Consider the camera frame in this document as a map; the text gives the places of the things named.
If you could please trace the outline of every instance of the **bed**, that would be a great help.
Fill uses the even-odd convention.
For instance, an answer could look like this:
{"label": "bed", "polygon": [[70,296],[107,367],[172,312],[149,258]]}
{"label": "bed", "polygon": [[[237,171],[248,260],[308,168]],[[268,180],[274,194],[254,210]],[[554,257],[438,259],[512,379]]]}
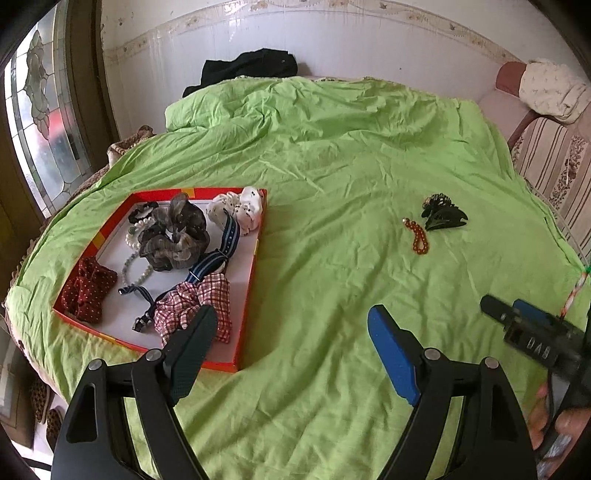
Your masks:
{"label": "bed", "polygon": [[[202,371],[176,407],[210,477],[379,474],[411,408],[367,334],[374,304],[450,359],[498,358],[529,409],[544,372],[504,345],[480,298],[523,298],[557,312],[583,266],[477,104],[375,79],[235,79],[168,107],[166,126],[53,218],[9,292],[13,335],[65,399],[93,358],[137,357],[51,311],[129,192],[256,185],[268,190],[268,206],[243,370]],[[420,220],[423,200],[438,192],[469,221],[429,232],[430,250],[419,256],[402,219]],[[586,287],[571,322],[584,324],[589,298]],[[446,466],[460,405],[433,478]],[[138,457],[154,475],[132,404],[128,414]]]}

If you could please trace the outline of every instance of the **screw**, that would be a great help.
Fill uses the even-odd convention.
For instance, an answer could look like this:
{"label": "screw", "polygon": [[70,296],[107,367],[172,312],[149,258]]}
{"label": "screw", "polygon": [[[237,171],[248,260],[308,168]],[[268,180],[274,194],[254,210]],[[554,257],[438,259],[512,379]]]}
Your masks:
{"label": "screw", "polygon": [[158,350],[157,348],[152,348],[148,353],[146,353],[146,360],[148,362],[155,362],[162,356],[162,350]]}
{"label": "screw", "polygon": [[484,360],[484,364],[488,367],[488,368],[498,368],[499,367],[499,361],[496,358],[493,358],[491,356],[487,356]]}
{"label": "screw", "polygon": [[425,350],[425,357],[429,360],[439,360],[441,358],[441,353],[436,348],[427,348],[427,350]]}
{"label": "screw", "polygon": [[102,364],[103,361],[100,358],[95,358],[88,364],[88,370],[98,370]]}

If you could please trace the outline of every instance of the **striped sofa cushion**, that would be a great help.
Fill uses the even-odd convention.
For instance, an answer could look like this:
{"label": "striped sofa cushion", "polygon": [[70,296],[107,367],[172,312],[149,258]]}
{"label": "striped sofa cushion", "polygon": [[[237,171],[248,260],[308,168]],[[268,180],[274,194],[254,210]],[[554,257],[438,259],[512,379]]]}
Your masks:
{"label": "striped sofa cushion", "polygon": [[517,172],[564,219],[583,255],[591,253],[591,148],[589,142],[548,118],[538,118],[511,151]]}

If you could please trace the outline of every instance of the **hair clip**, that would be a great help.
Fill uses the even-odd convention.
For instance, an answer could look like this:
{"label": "hair clip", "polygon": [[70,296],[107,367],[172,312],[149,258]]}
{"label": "hair clip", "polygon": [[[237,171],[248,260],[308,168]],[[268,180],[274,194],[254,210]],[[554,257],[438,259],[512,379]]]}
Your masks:
{"label": "hair clip", "polygon": [[428,217],[425,223],[427,231],[464,226],[468,220],[468,216],[443,193],[436,193],[425,199],[421,217]]}
{"label": "hair clip", "polygon": [[127,219],[132,225],[134,225],[138,223],[140,220],[143,220],[144,218],[149,218],[152,215],[152,211],[155,208],[158,208],[158,202],[144,203],[142,206],[136,208],[133,212],[131,212]]}

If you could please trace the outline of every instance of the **wooden door frame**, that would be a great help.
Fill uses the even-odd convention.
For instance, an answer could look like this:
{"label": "wooden door frame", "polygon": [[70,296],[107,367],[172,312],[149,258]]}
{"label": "wooden door frame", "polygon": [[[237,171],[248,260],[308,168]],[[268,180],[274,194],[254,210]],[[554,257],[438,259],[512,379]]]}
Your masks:
{"label": "wooden door frame", "polygon": [[107,148],[119,141],[100,40],[101,13],[100,0],[69,0],[66,14],[66,69],[70,96],[93,171],[107,165]]}

